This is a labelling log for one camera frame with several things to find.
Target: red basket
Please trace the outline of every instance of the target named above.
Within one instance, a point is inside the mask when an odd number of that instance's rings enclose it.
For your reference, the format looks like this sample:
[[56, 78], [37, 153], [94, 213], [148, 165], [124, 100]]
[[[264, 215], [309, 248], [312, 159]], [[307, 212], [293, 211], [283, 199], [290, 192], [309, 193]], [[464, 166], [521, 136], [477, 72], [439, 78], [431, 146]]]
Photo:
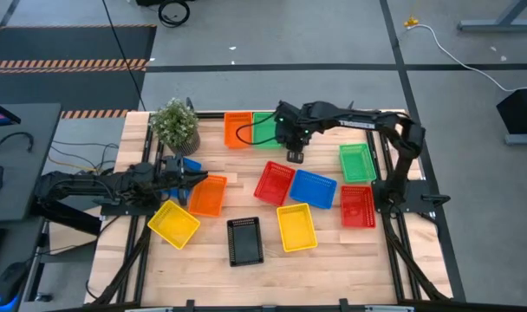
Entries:
[[294, 169], [268, 161], [257, 183], [254, 196], [273, 205], [282, 206], [295, 177]]
[[374, 193], [371, 186], [341, 187], [342, 226], [375, 227]]

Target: green basket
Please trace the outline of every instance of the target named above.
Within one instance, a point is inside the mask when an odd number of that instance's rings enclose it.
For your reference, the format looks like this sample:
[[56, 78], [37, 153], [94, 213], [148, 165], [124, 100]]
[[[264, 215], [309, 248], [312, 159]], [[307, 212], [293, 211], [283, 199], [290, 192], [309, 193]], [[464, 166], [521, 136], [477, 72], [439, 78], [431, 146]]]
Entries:
[[[254, 113], [252, 116], [252, 122], [256, 123], [269, 117], [273, 113]], [[275, 121], [273, 118], [269, 118], [259, 125], [254, 125], [252, 129], [252, 142], [260, 142], [269, 138], [275, 137]], [[278, 148], [281, 147], [276, 140], [271, 140], [263, 144], [255, 145], [257, 148]]]
[[341, 145], [341, 164], [347, 183], [368, 182], [377, 178], [366, 143]]

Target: black basket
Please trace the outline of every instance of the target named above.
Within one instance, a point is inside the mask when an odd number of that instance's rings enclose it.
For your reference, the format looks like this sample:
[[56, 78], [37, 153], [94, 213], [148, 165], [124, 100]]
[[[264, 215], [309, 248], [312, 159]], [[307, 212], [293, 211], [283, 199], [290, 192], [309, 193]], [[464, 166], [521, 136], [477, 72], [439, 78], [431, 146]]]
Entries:
[[264, 262], [260, 219], [241, 218], [227, 221], [229, 263], [231, 267]]

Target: wooden table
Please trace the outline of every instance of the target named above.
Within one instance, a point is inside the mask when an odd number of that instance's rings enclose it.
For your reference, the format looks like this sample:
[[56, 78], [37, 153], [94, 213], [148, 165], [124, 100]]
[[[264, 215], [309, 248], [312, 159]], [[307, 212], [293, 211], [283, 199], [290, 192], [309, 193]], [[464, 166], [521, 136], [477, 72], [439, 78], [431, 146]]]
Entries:
[[[129, 113], [121, 137], [115, 169], [124, 171], [140, 162], [149, 113]], [[339, 145], [366, 142], [363, 131], [337, 127], [315, 134], [305, 148], [302, 165], [287, 163], [286, 150], [246, 148], [231, 150], [224, 145], [223, 120], [199, 122], [202, 143], [189, 158], [203, 164], [210, 174], [227, 177], [224, 206], [219, 218], [196, 216], [198, 231], [183, 250], [176, 250], [163, 238], [151, 236], [142, 306], [185, 306], [194, 299], [197, 306], [334, 305], [339, 298], [350, 304], [396, 303], [381, 217], [375, 229], [345, 229], [341, 226], [340, 185], [344, 184]], [[157, 144], [152, 143], [152, 159]], [[393, 161], [396, 151], [391, 148]], [[254, 198], [253, 192], [268, 160], [336, 179], [337, 192], [331, 210], [310, 208], [318, 247], [285, 253], [277, 223], [276, 207]], [[385, 178], [383, 158], [379, 155]], [[415, 161], [410, 179], [421, 179]], [[288, 198], [286, 205], [295, 201]], [[264, 263], [232, 268], [229, 265], [226, 221], [259, 217]], [[408, 213], [405, 215], [413, 256], [438, 289], [450, 296], [445, 262], [435, 225]], [[90, 289], [99, 295], [121, 266], [130, 217], [106, 229], [94, 256]], [[411, 297], [407, 271], [399, 259], [407, 297]], [[133, 267], [127, 287], [131, 301], [137, 268]], [[87, 295], [86, 302], [92, 301]]]

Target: orange basket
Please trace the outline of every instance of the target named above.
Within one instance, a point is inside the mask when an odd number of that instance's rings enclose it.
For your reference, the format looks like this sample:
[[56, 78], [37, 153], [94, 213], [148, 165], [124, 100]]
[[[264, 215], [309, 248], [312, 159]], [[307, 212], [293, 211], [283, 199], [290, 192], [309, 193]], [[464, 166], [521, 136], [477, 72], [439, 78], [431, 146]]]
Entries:
[[200, 216], [219, 217], [226, 186], [226, 177], [209, 175], [192, 189], [188, 211]]
[[[229, 148], [249, 146], [237, 138], [237, 129], [252, 123], [252, 112], [228, 112], [224, 118], [224, 143]], [[252, 127], [242, 128], [238, 135], [246, 142], [252, 142]]]

